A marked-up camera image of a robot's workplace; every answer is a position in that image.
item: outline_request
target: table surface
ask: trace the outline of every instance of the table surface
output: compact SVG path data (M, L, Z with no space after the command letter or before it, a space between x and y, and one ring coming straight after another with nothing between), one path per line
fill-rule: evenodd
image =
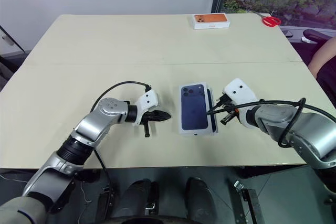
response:
M266 27L255 16L229 15L229 29L205 31L188 27L187 15L60 16L0 92L0 167L39 168L99 94L125 80L151 84L172 118L150 123L149 138L144 138L143 127L113 126L98 147L108 168L304 163L293 149L279 148L268 135L243 127L237 119L220 124L215 136L179 134L179 85L198 81L207 82L218 98L222 88L239 77L259 98L297 101L306 97L308 104L335 114L279 28ZM126 31L134 24L129 36L123 33L123 24ZM169 33L161 31L163 27ZM248 30L241 35L239 49L238 43L235 47L219 44L220 35L221 41L234 43L226 37L238 39L237 30ZM250 30L260 38L244 37ZM94 35L90 41L88 34ZM147 48L149 40L154 40L151 48ZM207 41L205 48L199 45L202 40ZM107 96L134 102L142 93L142 87L130 84ZM85 168L100 168L94 155Z

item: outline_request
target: chair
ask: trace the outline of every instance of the chair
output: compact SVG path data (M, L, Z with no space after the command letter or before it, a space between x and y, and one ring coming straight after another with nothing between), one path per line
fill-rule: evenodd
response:
M313 29L306 29L303 35L317 44L299 42L292 42L291 44L300 55L302 61L308 65L317 50L331 37ZM323 65L317 74L316 80L336 108L336 57L333 57Z

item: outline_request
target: scissors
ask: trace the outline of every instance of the scissors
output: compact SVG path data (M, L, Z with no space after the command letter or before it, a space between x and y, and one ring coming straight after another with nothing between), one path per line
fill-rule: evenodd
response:
M260 13L257 12L253 12L255 14L258 14L260 17L262 17L261 21L266 25L266 26L270 26L270 27L274 27L274 26L279 26L281 25L281 20L279 18L276 17L269 17L269 16L264 16Z

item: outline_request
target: robotic arm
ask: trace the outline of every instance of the robotic arm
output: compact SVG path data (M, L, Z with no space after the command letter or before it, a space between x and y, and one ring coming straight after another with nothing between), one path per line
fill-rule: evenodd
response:
M67 140L53 152L24 188L23 196L0 207L0 223L44 223L47 213L64 195L74 189L74 178L85 161L114 124L131 122L144 125L149 137L148 121L164 121L171 116L156 109L154 90L147 91L135 105L114 98L102 99L97 108L85 116Z
M275 105L287 101L258 101L253 91L240 79L233 80L223 89L223 96L208 114L228 112L221 122L226 125L239 117L242 125L259 128L278 142L280 147L293 147L310 165L326 187L336 193L336 123L316 113L301 113L305 99L296 106ZM324 112L310 105L305 107Z

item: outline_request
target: gray floor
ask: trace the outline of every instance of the gray floor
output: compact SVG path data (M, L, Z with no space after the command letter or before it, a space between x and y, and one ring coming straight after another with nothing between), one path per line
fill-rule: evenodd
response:
M160 184L160 214L185 217L183 191L189 177L200 177L210 187L218 212L218 223L236 223L228 182L237 176L229 167L183 167L112 169L112 180L119 184L121 193L134 181L149 178ZM7 178L28 180L26 174L3 174ZM265 223L335 223L331 209L323 204L328 193L308 168L297 168L272 175L241 179L245 187L257 190ZM19 196L25 183L0 178L0 204ZM92 223L96 213L97 199L106 185L104 176L93 184L83 184L87 200L85 204L80 184L71 195L69 204L57 215L50 216L48 223ZM244 204L248 223L252 223L247 204Z

